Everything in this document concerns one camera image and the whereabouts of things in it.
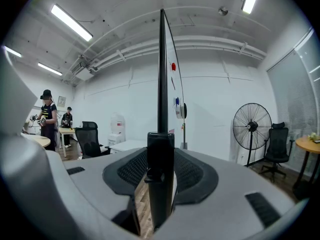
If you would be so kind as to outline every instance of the black cap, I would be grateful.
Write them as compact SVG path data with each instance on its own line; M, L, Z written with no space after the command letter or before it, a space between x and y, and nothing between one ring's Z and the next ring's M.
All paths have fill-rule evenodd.
M44 91L43 91L43 94L40 96L40 99L43 100L44 97L45 97L45 98L46 98L46 97L52 97L52 96L51 96L51 91L48 90L48 89L47 89L47 90L44 90Z

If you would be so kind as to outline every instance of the ceiling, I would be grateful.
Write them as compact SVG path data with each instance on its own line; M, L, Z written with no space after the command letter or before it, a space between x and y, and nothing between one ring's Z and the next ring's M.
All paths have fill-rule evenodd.
M51 13L55 4L93 38L85 41L56 18ZM80 55L92 66L116 50L158 39L160 9L164 8L174 38L218 37L267 52L290 17L292 4L257 0L250 15L241 10L242 4L242 0L32 0L4 44L22 53L22 58L14 60L43 71L37 66L42 62L63 73L55 77L77 84L79 79L72 80L71 69ZM226 16L218 14L221 6L228 9Z

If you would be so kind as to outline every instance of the desk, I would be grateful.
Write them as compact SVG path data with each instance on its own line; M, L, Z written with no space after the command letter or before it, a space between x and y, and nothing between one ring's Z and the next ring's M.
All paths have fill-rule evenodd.
M121 151L144 148L147 145L148 145L147 142L144 141L144 140L129 139L129 140L126 140L124 142L121 142L121 143L118 143L118 144L110 146L110 149L115 154L115 153L118 153L118 152L121 152Z
M59 128L59 133L61 134L61 138L62 138L62 149L63 149L63 156L66 158L66 147L65 147L65 138L64 135L69 135L69 134L74 134L75 133L75 129L71 129L71 128Z
M308 158L309 158L310 152L311 153L315 153L315 154L320 154L320 144L314 143L312 140L308 139L308 136L303 136L301 138L298 138L295 141L295 144L299 148L305 150L305 155L304 155L304 160L303 160L303 164L302 164L302 168L301 168L299 177L296 180L295 184L293 185L294 189L296 189L299 186L301 178L304 175L304 171L305 171L306 166L307 166L307 162L308 162ZM309 181L310 184L312 183L312 181L315 178L319 163L320 163L320 155L318 155L318 157L317 157L317 160L316 160L316 163L315 163L315 167L314 167L312 176L311 176L310 181Z
M43 137L40 135L31 135L31 134L24 134L24 133L21 133L21 135L28 140L39 143L43 148L49 146L51 142L49 138Z

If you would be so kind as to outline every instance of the mesh backrest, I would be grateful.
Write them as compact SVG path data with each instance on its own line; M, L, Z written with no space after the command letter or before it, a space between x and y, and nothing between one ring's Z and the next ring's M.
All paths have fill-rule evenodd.
M89 122L89 121L82 121L82 127L98 129L98 125L95 122Z
M83 155L98 157L101 155L96 128L76 128L75 136Z
M287 154L288 128L270 129L270 143L267 150L274 158L283 158Z

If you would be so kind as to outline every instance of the fan stand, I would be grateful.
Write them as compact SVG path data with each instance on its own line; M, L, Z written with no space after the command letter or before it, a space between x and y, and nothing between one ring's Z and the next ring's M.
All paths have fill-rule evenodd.
M251 122L249 122L246 127L248 128L249 132L251 133L251 135L250 135L249 156L248 156L248 161L246 162L246 167L248 167L249 166L250 157L251 157L253 133L257 130L258 123L255 122L255 121L252 122L252 120L251 120Z

